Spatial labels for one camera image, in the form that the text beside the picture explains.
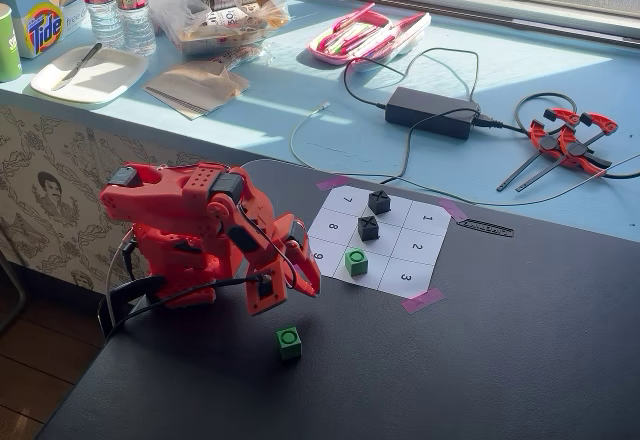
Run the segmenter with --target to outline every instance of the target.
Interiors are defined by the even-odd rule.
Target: wall
[[[123,163],[186,165],[202,157],[0,105],[0,249],[15,263],[104,292],[129,228],[111,220],[100,190]],[[145,260],[135,256],[137,278]],[[121,258],[113,285],[128,275]]]

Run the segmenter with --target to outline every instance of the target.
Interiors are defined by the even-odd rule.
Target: table surface
[[[88,25],[40,57],[24,60],[25,74],[0,85],[0,102],[18,104],[43,114],[128,135],[168,147],[208,156],[233,155],[234,149],[297,162],[289,151],[292,128],[325,101],[329,108],[312,118],[297,136],[299,153],[325,170],[396,173],[402,163],[407,129],[384,121],[384,112],[351,98],[341,83],[341,67],[315,60],[305,50],[308,41],[334,19],[358,6],[348,0],[288,0],[292,21],[265,42],[268,58],[245,64],[235,72],[251,87],[240,98],[206,117],[189,122],[147,94],[141,85],[171,65],[183,62],[165,36],[158,38],[157,54],[143,78],[121,98],[86,111],[62,105],[28,86],[41,68],[67,50],[90,44]],[[376,7],[397,20],[411,12]],[[413,56],[429,47],[471,49],[480,55],[475,100],[484,113],[512,122],[518,100],[538,91],[560,91],[573,97],[580,111],[595,111],[615,119],[615,135],[599,140],[596,153],[619,161],[640,151],[640,55],[637,51],[604,44],[522,32],[477,22],[434,16],[424,40],[412,53],[393,62],[404,68]],[[442,95],[465,97],[474,61],[468,55],[434,53],[421,60],[403,85]],[[397,76],[378,71],[353,77],[354,89],[371,100],[385,102],[397,85]],[[522,112],[525,124],[542,119],[553,102],[535,101]],[[580,126],[578,137],[592,132]],[[528,140],[513,132],[475,129],[464,142],[417,132],[406,177],[434,188],[484,202],[530,201],[558,193],[583,180],[580,172],[558,168],[518,194],[514,188],[498,193],[495,187],[533,152]],[[529,176],[547,163],[538,160]],[[615,173],[635,171],[640,159]],[[537,205],[504,207],[533,218],[640,241],[640,180],[595,180],[563,197]]]
[[[246,168],[276,214],[307,225],[328,194],[320,172]],[[637,438],[637,244],[460,207],[514,236],[451,221],[431,280],[445,300],[409,315],[400,297],[324,277],[317,298],[289,292],[257,317],[242,287],[212,306],[145,313],[38,438]],[[275,331],[291,324],[302,358],[284,364]]]

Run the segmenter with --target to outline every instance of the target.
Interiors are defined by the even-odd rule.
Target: plastic water bottle
[[[147,0],[116,0],[127,50],[139,55],[156,51],[156,36],[151,23]]]
[[[124,48],[124,33],[115,0],[84,0],[91,18],[93,35],[98,42]]]

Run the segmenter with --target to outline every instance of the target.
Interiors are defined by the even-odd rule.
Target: red robot arm
[[[320,292],[320,271],[310,254],[303,223],[292,214],[274,219],[269,199],[242,168],[214,163],[128,164],[114,175],[100,199],[111,218],[134,223],[150,274],[167,280],[156,294],[159,298],[230,278],[243,258],[248,262],[247,274],[263,273],[266,279],[245,284],[251,314],[284,302],[287,284],[309,296]],[[294,266],[300,269],[297,274]],[[214,299],[210,288],[169,305]]]

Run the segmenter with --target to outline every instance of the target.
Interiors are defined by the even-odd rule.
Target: black sticker
[[[471,228],[479,232],[490,233],[492,235],[500,235],[501,237],[513,237],[513,229],[494,225],[492,223],[480,222],[479,220],[461,220],[457,222],[461,227]]]

